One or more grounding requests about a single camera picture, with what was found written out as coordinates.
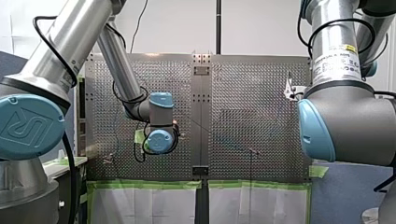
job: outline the white paper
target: white paper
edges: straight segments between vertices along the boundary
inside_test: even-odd
[[[209,189],[209,223],[238,224],[241,189]]]
[[[96,189],[93,224],[193,224],[195,189]]]
[[[12,41],[14,54],[26,59],[32,56],[35,48],[37,48],[40,43],[40,39],[38,37],[31,36],[13,36]]]
[[[5,53],[13,54],[14,50],[12,49],[12,38],[11,36],[0,36],[0,51]]]
[[[306,190],[242,187],[238,224],[305,224]]]

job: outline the sticker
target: sticker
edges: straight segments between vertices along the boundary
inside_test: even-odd
[[[358,53],[356,51],[356,48],[353,47],[352,45],[338,45],[338,46],[331,46],[329,47],[329,50],[348,50],[354,53]]]
[[[65,73],[62,78],[59,80],[59,86],[65,91],[68,92],[72,86],[73,79],[72,77],[68,74]]]
[[[350,50],[331,50],[318,57],[313,66],[316,78],[323,76],[361,76],[359,56]]]

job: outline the warning label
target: warning label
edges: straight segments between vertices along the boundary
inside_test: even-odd
[[[313,72],[317,77],[344,75],[359,77],[361,75],[359,57],[351,50],[331,50],[315,60]]]

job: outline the aluminum tube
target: aluminum tube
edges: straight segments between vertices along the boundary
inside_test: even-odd
[[[116,28],[113,18],[108,24]],[[120,37],[105,27],[99,36],[98,43],[122,99],[133,100],[141,96],[139,82],[134,75]]]
[[[47,39],[53,43],[76,74],[111,14],[111,0],[69,0],[50,27]],[[68,101],[71,77],[43,41],[21,73],[9,77],[49,91]]]
[[[371,64],[368,63],[370,63],[377,52],[381,50],[381,44],[387,34],[389,27],[392,25],[394,18],[395,15],[389,15],[387,17],[373,17],[366,14],[361,18],[364,21],[368,21],[373,26],[376,33],[374,44],[369,49],[359,54],[359,60],[361,62],[361,74],[363,76],[367,75],[368,71],[370,70]],[[371,36],[367,27],[360,25],[356,38],[358,42],[358,48],[364,49],[371,41]]]
[[[352,18],[358,4],[359,0],[313,0],[308,5],[305,15],[315,31],[328,21]],[[341,68],[345,65],[339,63],[342,58],[331,56],[335,51],[341,53],[347,46],[357,51],[355,28],[351,21],[329,25],[316,35],[313,41],[314,85],[332,80],[361,80],[360,69],[344,72]],[[357,63],[356,67],[359,68],[357,53],[352,57],[355,57],[354,63]]]

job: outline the black tube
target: black tube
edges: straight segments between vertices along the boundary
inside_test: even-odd
[[[221,0],[216,5],[216,54],[221,54]]]
[[[67,134],[64,133],[64,149],[66,150],[67,159],[69,161],[70,169],[70,213],[69,213],[69,224],[74,224],[76,212],[77,212],[77,170],[74,162],[73,150],[70,147],[69,139]]]

